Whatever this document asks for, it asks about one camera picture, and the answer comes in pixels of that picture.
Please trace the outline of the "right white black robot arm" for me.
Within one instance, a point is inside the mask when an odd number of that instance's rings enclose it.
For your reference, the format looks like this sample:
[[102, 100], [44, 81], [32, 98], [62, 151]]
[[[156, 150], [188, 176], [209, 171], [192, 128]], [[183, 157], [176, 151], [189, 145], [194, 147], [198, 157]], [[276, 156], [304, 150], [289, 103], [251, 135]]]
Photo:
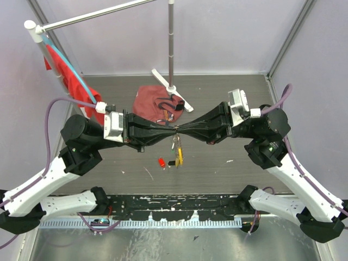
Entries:
[[227, 137], [251, 139], [244, 147], [251, 161], [278, 178], [297, 199], [287, 200], [247, 185], [238, 195], [241, 212], [277, 215], [298, 225], [311, 239], [327, 243], [345, 229], [347, 201], [325, 189], [300, 164], [287, 139], [290, 130], [288, 117], [280, 106], [250, 109], [223, 102], [205, 115], [180, 125], [176, 132], [208, 144], [217, 144]]

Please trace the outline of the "keyring with yellow tag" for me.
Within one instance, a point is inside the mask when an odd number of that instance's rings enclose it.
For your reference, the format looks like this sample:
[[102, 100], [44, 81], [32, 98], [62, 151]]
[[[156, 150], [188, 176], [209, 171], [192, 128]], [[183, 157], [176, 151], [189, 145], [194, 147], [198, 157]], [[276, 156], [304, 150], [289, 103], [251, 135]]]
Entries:
[[176, 156], [175, 167], [179, 167], [183, 165], [183, 149], [182, 149], [181, 137], [179, 135], [178, 129], [179, 129], [179, 126], [174, 126], [174, 130], [176, 131], [175, 134], [173, 135], [173, 144], [175, 144], [173, 151]]

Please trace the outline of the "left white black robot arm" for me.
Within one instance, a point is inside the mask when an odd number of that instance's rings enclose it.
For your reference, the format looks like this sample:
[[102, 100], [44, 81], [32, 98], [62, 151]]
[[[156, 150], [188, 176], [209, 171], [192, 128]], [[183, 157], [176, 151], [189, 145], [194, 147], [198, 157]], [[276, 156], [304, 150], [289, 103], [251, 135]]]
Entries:
[[99, 164], [102, 161], [100, 150], [129, 146], [142, 152], [146, 146], [175, 133], [172, 126], [160, 125], [133, 113], [105, 114], [102, 126], [81, 115], [71, 116], [61, 130], [66, 146], [59, 155], [22, 185], [1, 191], [1, 228], [18, 235], [57, 216], [104, 215], [110, 203], [101, 187], [70, 196], [53, 197], [51, 194]]

